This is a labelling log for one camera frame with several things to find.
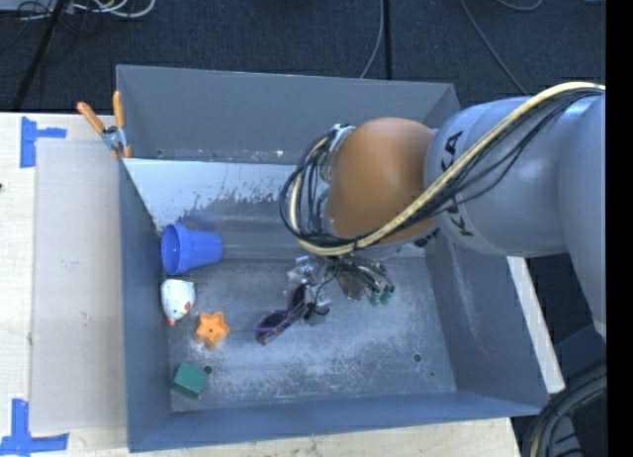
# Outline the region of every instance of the blue cup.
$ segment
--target blue cup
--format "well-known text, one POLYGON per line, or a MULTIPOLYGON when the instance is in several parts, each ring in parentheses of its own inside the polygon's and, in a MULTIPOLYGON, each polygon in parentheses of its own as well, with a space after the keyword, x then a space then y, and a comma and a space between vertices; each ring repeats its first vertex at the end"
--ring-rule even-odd
POLYGON ((184 225, 168 225, 162 233, 160 253, 169 275, 217 263, 222 258, 222 239, 210 231, 191 230, 184 225))

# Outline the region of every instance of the orange star toy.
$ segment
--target orange star toy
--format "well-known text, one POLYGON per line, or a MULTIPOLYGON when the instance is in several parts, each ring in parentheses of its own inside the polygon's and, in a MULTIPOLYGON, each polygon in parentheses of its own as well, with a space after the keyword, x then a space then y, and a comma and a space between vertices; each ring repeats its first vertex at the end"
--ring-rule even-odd
POLYGON ((230 332, 230 327, 225 323, 225 316, 222 312, 212 315, 201 313, 198 322, 194 340, 204 344, 210 350, 213 350, 220 341, 223 341, 230 332))

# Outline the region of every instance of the gray plastic tray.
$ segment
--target gray plastic tray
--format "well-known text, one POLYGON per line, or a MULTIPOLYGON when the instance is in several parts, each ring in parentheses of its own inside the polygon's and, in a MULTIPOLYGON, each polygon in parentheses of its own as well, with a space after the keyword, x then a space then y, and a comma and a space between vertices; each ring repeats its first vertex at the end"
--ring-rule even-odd
POLYGON ((398 285, 387 306, 347 301, 331 283, 323 323, 298 322, 266 347, 252 335, 266 311, 285 306, 285 273, 305 254, 277 215, 274 191, 299 152, 343 119, 400 116, 438 126, 459 109, 451 85, 121 66, 118 88, 142 158, 120 167, 132 451, 536 414, 545 406, 506 259, 466 251, 442 234, 432 248, 406 247, 386 261, 398 285), (262 191, 268 172, 276 175, 262 191), (222 174, 233 174, 225 183, 241 184, 245 197, 223 193, 222 174), (160 231, 174 220, 219 233, 226 257, 186 275, 199 299, 169 327, 159 301, 160 231), (191 338, 202 311, 222 311, 231 327, 213 351, 191 338), (169 387, 183 360, 213 367, 198 400, 169 387))

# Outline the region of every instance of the green block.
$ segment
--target green block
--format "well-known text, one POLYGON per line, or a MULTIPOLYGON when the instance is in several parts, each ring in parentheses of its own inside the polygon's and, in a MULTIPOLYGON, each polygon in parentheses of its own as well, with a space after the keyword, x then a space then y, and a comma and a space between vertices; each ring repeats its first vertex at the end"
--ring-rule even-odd
POLYGON ((171 382, 171 388, 192 399, 198 399, 208 378, 209 375, 202 369, 183 362, 171 382))

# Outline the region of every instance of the purple object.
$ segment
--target purple object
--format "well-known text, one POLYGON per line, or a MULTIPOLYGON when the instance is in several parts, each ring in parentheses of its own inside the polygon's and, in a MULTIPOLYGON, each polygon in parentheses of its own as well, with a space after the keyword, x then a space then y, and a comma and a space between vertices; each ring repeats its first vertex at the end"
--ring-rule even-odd
POLYGON ((191 269, 217 263, 222 258, 222 239, 211 231, 168 225, 162 233, 160 253, 167 274, 184 274, 191 269))
POLYGON ((287 310, 271 311, 264 317, 253 329, 257 342, 265 346, 306 313, 307 288, 307 285, 302 283, 293 290, 287 310))

